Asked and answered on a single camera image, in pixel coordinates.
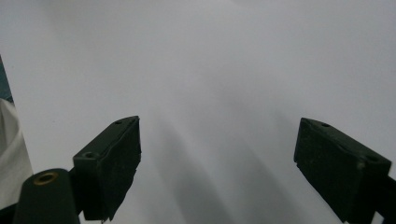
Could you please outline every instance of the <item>white cloth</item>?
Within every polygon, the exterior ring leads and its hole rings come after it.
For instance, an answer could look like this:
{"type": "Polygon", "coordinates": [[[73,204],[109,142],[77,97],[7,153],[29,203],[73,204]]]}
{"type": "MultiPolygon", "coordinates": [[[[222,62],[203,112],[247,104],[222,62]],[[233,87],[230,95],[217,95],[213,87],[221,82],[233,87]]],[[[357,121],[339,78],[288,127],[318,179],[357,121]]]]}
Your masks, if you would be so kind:
{"type": "Polygon", "coordinates": [[[16,203],[21,184],[32,175],[15,106],[0,99],[0,209],[16,203]]]}

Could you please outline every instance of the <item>beige fabric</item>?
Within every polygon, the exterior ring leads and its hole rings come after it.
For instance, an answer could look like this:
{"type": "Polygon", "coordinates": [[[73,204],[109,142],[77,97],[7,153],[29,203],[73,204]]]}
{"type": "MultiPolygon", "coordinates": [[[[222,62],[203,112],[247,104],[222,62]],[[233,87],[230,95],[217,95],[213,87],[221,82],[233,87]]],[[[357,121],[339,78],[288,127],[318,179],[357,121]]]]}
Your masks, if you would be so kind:
{"type": "Polygon", "coordinates": [[[16,203],[21,184],[32,175],[15,106],[0,99],[0,209],[16,203]]]}

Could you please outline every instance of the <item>black mechanical part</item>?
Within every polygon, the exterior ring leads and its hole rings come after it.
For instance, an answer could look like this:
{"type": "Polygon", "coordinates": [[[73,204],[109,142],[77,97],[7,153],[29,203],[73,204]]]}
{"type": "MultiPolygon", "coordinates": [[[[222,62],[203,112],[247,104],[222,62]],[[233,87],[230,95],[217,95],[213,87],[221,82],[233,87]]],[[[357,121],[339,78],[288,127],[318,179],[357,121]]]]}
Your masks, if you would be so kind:
{"type": "Polygon", "coordinates": [[[29,177],[22,185],[13,223],[78,224],[69,173],[51,169],[29,177]]]}
{"type": "Polygon", "coordinates": [[[110,220],[134,181],[140,162],[139,117],[113,122],[73,157],[70,172],[78,210],[87,220],[110,220]]]}
{"type": "Polygon", "coordinates": [[[391,162],[331,125],[301,119],[294,161],[341,221],[396,223],[391,162]]]}

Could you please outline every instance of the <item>white surface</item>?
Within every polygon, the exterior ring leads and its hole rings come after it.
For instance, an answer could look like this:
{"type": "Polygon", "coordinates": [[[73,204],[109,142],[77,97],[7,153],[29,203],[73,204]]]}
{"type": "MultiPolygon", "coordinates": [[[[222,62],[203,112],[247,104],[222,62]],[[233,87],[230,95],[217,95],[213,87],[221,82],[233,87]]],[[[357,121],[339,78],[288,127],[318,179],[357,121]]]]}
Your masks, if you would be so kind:
{"type": "Polygon", "coordinates": [[[114,223],[338,223],[292,161],[300,117],[396,161],[394,1],[2,1],[0,21],[36,172],[140,116],[114,223]]]}
{"type": "Polygon", "coordinates": [[[0,209],[18,201],[21,184],[31,175],[15,106],[0,99],[0,209]]]}

